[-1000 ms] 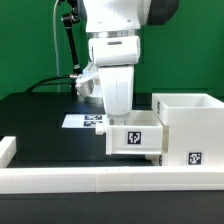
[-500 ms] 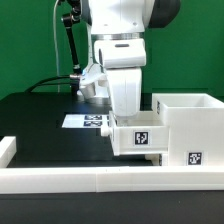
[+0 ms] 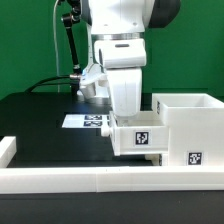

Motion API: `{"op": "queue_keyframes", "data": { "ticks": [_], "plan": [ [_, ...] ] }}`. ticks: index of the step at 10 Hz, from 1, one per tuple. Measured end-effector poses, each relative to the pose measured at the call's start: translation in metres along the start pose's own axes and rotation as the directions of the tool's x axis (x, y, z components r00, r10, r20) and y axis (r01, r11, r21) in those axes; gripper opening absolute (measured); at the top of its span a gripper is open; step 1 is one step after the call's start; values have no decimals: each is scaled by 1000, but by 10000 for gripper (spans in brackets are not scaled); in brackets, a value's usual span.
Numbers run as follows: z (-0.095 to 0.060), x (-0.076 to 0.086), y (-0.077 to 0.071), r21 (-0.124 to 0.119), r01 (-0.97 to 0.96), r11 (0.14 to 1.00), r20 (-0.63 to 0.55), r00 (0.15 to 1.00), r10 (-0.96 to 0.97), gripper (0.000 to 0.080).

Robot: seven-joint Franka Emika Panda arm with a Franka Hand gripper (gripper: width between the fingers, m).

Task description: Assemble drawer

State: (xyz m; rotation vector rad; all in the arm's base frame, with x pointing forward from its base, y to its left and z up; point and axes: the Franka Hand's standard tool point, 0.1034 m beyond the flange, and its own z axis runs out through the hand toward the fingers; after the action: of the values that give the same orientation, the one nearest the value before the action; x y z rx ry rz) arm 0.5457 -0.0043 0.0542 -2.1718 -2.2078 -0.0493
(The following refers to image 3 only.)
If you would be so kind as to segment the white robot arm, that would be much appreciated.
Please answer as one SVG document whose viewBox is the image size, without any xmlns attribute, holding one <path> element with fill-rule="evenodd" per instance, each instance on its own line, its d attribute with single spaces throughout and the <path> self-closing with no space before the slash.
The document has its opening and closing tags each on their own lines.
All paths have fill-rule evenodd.
<svg viewBox="0 0 224 224">
<path fill-rule="evenodd" d="M 143 34 L 147 28 L 166 27 L 180 7 L 181 0 L 82 0 L 89 45 L 80 80 L 84 97 L 108 98 L 119 118 L 136 116 L 147 63 Z"/>
</svg>

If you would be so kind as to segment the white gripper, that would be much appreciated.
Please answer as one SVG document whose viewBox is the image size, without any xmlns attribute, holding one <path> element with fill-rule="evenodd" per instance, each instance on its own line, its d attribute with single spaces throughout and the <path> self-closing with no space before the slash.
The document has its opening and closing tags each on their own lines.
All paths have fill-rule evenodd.
<svg viewBox="0 0 224 224">
<path fill-rule="evenodd" d="M 145 41 L 98 40 L 94 43 L 94 56 L 106 74 L 114 114 L 136 116 L 141 103 L 141 68 L 146 65 Z"/>
</svg>

